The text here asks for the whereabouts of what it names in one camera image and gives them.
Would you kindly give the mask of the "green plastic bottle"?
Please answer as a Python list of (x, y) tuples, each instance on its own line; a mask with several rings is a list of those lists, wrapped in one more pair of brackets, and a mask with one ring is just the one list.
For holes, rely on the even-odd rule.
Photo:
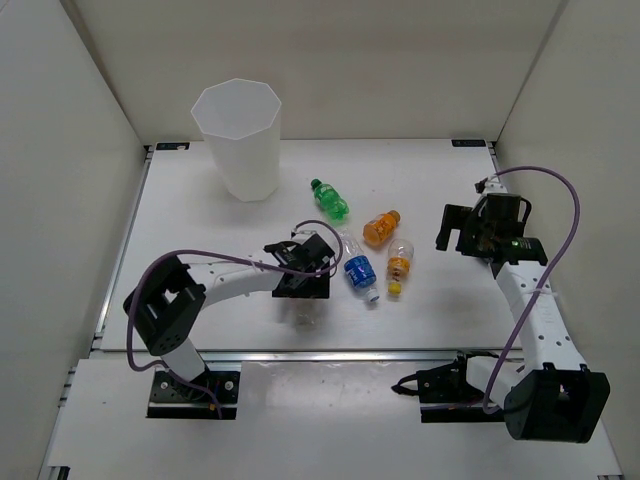
[(332, 185), (315, 178), (310, 186), (316, 203), (331, 220), (340, 222), (347, 217), (348, 204)]

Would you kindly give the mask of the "orange plastic bottle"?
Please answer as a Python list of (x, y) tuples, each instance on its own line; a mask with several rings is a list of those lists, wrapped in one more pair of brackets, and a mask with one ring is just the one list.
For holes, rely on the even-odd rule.
[(363, 238), (367, 245), (379, 247), (393, 234), (400, 223), (401, 215), (396, 210), (382, 213), (367, 222), (363, 227)]

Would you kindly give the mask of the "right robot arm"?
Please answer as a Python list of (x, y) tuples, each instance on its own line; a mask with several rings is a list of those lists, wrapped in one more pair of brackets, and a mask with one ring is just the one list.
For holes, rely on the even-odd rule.
[(605, 374), (592, 371), (565, 327), (548, 282), (550, 265), (539, 239), (524, 234), (531, 204), (519, 195), (485, 193), (475, 206), (448, 204), (436, 247), (486, 261), (509, 305), (524, 360), (473, 355), (449, 375), (460, 399), (482, 392), (498, 407), (516, 440), (584, 444), (610, 394)]

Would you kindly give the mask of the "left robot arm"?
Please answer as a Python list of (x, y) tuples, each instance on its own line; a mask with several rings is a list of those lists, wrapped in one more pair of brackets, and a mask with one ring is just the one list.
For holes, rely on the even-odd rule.
[(134, 371), (161, 365), (188, 400), (206, 395), (209, 370), (189, 339), (200, 312), (255, 292), (273, 298), (327, 299), (333, 248), (302, 231), (247, 257), (178, 250), (158, 258), (123, 303), (126, 353)]

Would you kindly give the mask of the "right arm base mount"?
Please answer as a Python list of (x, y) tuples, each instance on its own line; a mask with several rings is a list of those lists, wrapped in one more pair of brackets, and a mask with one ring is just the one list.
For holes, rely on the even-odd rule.
[(418, 370), (401, 378), (391, 390), (418, 398), (423, 424), (503, 423), (501, 411), (491, 415), (483, 412), (484, 393), (466, 381), (467, 364), (474, 357), (498, 358), (489, 351), (459, 351), (452, 362)]

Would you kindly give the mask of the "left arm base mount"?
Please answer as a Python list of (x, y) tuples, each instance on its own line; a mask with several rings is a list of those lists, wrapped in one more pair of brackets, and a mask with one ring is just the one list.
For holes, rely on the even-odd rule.
[(212, 392), (211, 396), (175, 380), (164, 370), (154, 373), (146, 416), (151, 419), (235, 420), (240, 390), (239, 370), (211, 370), (195, 383)]

